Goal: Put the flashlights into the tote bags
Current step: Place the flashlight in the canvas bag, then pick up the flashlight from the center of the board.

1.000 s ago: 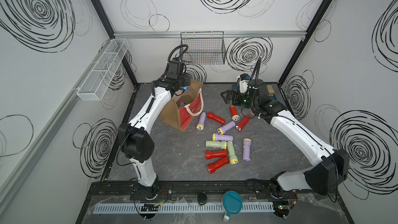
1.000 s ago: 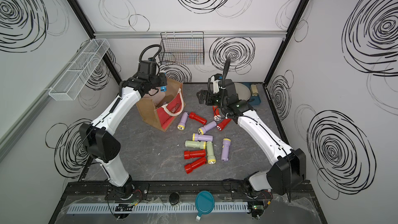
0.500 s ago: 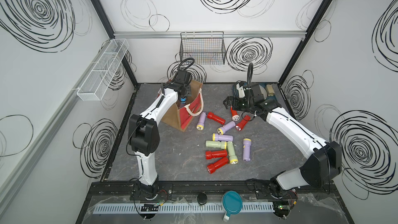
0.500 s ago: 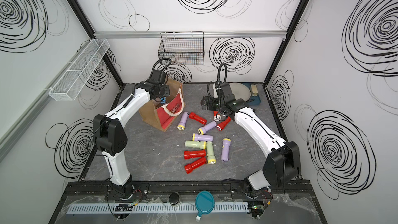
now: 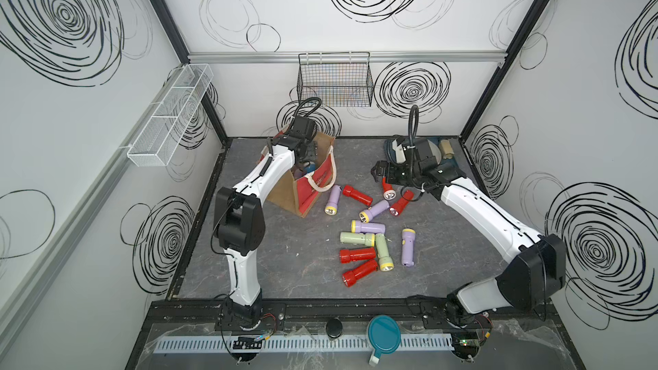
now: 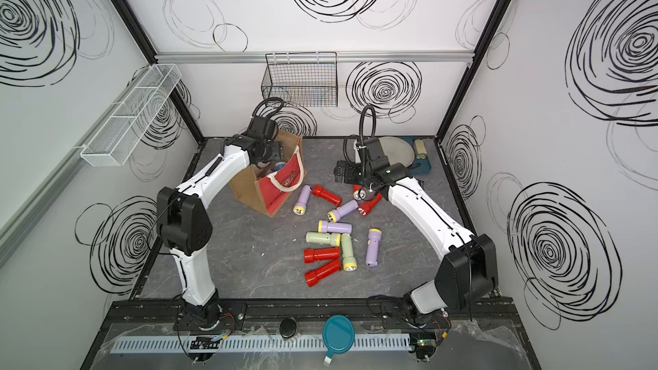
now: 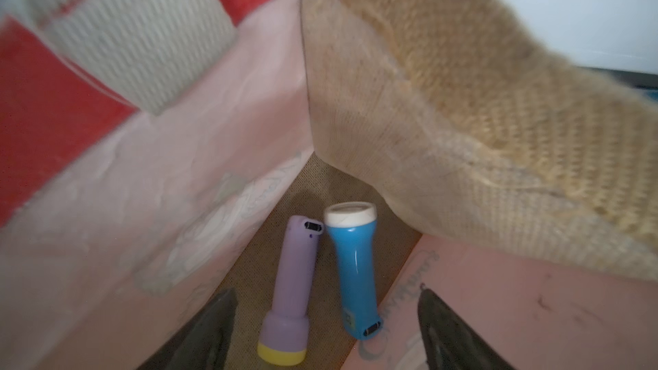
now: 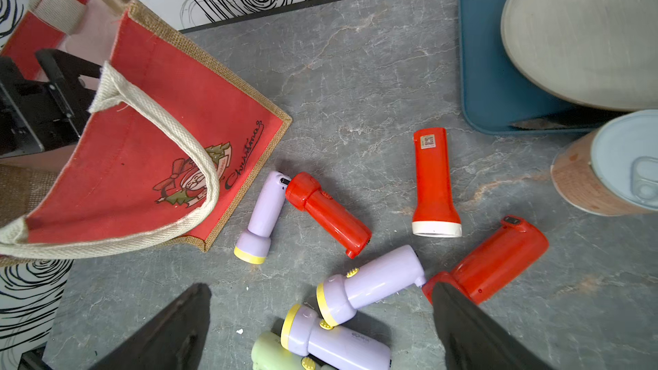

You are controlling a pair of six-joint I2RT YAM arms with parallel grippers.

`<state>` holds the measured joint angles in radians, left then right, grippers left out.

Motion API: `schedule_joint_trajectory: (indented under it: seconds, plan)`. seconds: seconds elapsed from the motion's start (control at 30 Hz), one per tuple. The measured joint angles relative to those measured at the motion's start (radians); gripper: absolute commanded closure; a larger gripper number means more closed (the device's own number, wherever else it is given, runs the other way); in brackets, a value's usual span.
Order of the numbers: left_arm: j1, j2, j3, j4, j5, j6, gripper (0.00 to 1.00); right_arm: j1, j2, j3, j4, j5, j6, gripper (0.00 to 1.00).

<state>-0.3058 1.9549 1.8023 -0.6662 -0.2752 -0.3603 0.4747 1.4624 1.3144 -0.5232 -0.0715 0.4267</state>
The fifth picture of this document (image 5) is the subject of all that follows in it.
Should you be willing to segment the red flashlight white rim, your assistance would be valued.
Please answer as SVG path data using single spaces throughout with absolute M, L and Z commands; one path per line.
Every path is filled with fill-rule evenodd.
M 394 200 L 396 198 L 397 192 L 385 176 L 381 179 L 381 186 L 382 195 L 385 200 Z

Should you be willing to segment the red jute tote bag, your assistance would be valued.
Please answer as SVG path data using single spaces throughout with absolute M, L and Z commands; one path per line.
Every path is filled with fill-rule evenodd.
M 267 201 L 300 218 L 305 218 L 322 193 L 332 189 L 336 183 L 335 139 L 319 132 L 314 141 L 317 144 L 318 159 L 315 171 L 298 179 L 291 171 L 284 173 L 267 197 Z

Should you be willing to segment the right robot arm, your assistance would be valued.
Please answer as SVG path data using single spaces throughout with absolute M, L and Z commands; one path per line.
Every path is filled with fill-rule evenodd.
M 371 173 L 377 181 L 433 195 L 477 229 L 507 263 L 490 279 L 462 286 L 447 296 L 445 316 L 457 327 L 495 308 L 545 315 L 551 296 L 565 286 L 565 243 L 515 219 L 490 199 L 430 139 L 385 142 L 387 159 Z

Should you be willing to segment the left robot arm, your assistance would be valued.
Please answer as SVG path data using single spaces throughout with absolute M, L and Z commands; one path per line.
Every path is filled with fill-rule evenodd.
M 257 248 L 266 233 L 263 203 L 293 167 L 316 158 L 314 140 L 279 135 L 267 141 L 262 159 L 243 180 L 215 196 L 214 237 L 228 261 L 229 305 L 245 327 L 256 326 L 262 312 Z

